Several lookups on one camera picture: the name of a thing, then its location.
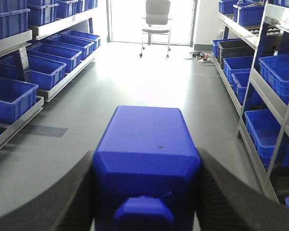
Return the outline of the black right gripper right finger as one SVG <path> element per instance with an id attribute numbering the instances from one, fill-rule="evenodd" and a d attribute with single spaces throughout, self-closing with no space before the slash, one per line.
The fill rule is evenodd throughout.
<path id="1" fill-rule="evenodd" d="M 197 183 L 197 219 L 202 231 L 289 231 L 289 209 L 252 189 L 207 150 Z"/>

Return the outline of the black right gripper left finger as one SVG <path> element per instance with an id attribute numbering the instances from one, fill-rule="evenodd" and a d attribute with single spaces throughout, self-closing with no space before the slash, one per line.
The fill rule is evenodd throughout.
<path id="1" fill-rule="evenodd" d="M 95 211 L 92 151 L 43 193 L 0 217 L 0 231 L 89 231 Z"/>

